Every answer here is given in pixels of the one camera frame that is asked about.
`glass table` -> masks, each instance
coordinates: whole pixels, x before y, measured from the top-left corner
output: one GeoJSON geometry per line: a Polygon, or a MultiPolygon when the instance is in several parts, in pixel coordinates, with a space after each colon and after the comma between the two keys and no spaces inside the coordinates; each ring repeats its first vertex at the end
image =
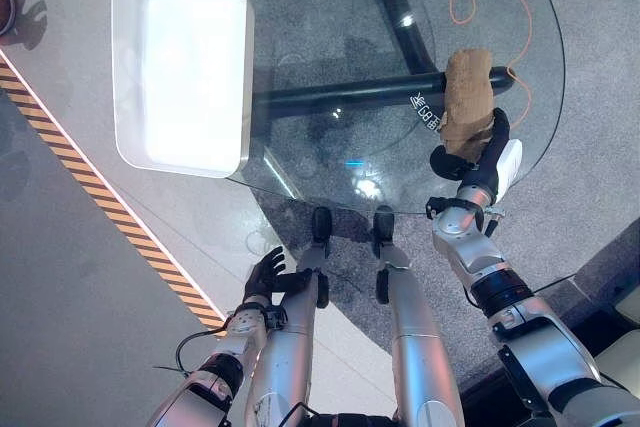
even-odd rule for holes
{"type": "Polygon", "coordinates": [[[495,105],[524,146],[518,180],[553,137],[565,74],[550,0],[250,1],[251,147],[234,181],[361,211],[424,212],[430,196],[454,195],[429,156],[442,72],[464,48],[492,52],[495,105]]]}

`white plastic bin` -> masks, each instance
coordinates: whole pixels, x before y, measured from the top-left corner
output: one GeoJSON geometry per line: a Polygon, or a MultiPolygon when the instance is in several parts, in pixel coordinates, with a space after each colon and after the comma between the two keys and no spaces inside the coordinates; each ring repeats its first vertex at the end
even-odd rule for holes
{"type": "Polygon", "coordinates": [[[249,0],[112,0],[116,144],[134,167],[228,177],[249,153],[249,0]]]}

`brown towel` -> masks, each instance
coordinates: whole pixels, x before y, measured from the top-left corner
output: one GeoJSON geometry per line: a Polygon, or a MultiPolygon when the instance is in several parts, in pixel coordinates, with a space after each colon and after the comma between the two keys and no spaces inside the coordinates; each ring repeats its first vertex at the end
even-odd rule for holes
{"type": "Polygon", "coordinates": [[[493,90],[489,70],[491,52],[484,49],[459,50],[447,64],[440,139],[448,154],[474,163],[491,140],[493,90]]]}

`black metal bar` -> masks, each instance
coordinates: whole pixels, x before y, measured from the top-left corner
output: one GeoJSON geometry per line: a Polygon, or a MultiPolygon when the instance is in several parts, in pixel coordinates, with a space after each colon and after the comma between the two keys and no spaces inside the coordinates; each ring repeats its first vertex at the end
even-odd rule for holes
{"type": "MultiPolygon", "coordinates": [[[[493,67],[489,73],[493,95],[513,85],[506,67],[493,67]]],[[[408,75],[390,79],[365,80],[345,84],[274,90],[253,95],[253,110],[266,112],[268,117],[326,112],[335,107],[358,106],[361,109],[378,108],[382,104],[409,104],[418,93],[431,107],[444,106],[444,72],[408,75]]]]}
{"type": "Polygon", "coordinates": [[[387,20],[393,28],[404,60],[412,74],[437,72],[427,48],[424,45],[420,30],[413,20],[408,0],[381,0],[387,20]]]}

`black and orange stripe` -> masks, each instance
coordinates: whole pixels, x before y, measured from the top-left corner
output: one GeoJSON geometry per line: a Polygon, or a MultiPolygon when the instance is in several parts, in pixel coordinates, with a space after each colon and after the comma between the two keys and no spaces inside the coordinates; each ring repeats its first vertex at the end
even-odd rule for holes
{"type": "Polygon", "coordinates": [[[7,93],[40,138],[56,154],[82,188],[149,265],[164,279],[169,288],[180,297],[187,308],[205,326],[209,328],[220,327],[223,324],[223,319],[180,272],[161,246],[151,238],[146,227],[131,215],[129,207],[116,198],[111,188],[103,182],[94,167],[76,150],[50,115],[40,107],[38,101],[2,57],[0,57],[0,88],[7,93]]]}

